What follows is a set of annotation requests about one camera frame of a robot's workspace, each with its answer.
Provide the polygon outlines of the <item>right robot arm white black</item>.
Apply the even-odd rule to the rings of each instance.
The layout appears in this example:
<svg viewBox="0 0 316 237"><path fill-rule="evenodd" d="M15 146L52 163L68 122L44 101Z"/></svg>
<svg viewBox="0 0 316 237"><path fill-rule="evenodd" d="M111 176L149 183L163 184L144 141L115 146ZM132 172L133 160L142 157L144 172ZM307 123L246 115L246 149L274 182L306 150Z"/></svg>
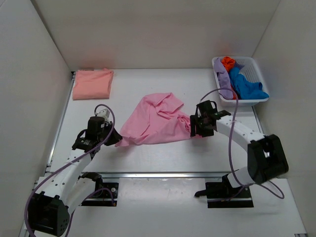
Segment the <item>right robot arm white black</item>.
<svg viewBox="0 0 316 237"><path fill-rule="evenodd" d="M215 132L228 136L247 153L247 165L222 177L213 188L195 193L195 197L210 196L217 201L230 200L251 185L270 182L289 171L280 138L274 134L255 132L235 120L235 114L219 111L214 101L204 101L196 106L190 116L191 137L213 136Z"/></svg>

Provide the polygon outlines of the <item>pink t shirt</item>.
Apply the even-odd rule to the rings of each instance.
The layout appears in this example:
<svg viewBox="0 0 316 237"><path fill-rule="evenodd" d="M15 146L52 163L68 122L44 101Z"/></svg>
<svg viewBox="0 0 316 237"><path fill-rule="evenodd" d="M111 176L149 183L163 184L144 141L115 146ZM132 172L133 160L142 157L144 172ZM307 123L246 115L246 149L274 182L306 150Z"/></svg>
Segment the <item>pink t shirt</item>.
<svg viewBox="0 0 316 237"><path fill-rule="evenodd" d="M173 93L144 96L120 130L117 147L178 142L191 138L190 117Z"/></svg>

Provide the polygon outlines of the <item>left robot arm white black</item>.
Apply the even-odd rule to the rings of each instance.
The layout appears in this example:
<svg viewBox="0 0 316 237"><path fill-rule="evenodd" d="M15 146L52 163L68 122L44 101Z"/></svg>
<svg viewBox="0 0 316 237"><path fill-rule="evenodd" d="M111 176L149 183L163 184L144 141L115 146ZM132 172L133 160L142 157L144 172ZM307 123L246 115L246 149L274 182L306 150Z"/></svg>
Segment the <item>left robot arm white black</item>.
<svg viewBox="0 0 316 237"><path fill-rule="evenodd" d="M102 145L110 146L122 137L116 132L115 121L92 116L72 146L65 164L34 188L27 200L24 219L31 237L37 232L66 237L70 232L75 209L90 197L107 192L115 205L113 193L103 187L102 176L83 172Z"/></svg>

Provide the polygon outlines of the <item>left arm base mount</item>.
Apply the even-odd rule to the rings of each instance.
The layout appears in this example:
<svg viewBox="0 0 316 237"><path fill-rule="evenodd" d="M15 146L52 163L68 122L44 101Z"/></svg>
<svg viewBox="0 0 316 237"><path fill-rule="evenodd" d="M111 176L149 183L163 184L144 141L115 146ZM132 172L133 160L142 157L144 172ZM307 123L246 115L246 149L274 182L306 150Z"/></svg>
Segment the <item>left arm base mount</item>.
<svg viewBox="0 0 316 237"><path fill-rule="evenodd" d="M100 206L100 207L116 207L119 191L118 182L106 182L101 174L95 172L86 172L79 176L79 179L87 178L94 182L95 190L88 198L86 198L82 206Z"/></svg>

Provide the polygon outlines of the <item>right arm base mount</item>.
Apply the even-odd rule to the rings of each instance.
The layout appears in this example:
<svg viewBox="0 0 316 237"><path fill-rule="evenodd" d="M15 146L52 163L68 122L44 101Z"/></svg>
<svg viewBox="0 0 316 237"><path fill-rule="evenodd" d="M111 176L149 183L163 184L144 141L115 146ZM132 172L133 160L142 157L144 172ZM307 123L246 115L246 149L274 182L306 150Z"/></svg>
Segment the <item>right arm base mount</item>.
<svg viewBox="0 0 316 237"><path fill-rule="evenodd" d="M209 209L254 207L249 187L233 188L228 181L228 175L224 175L221 181L206 182L205 189L197 191L194 197L206 197Z"/></svg>

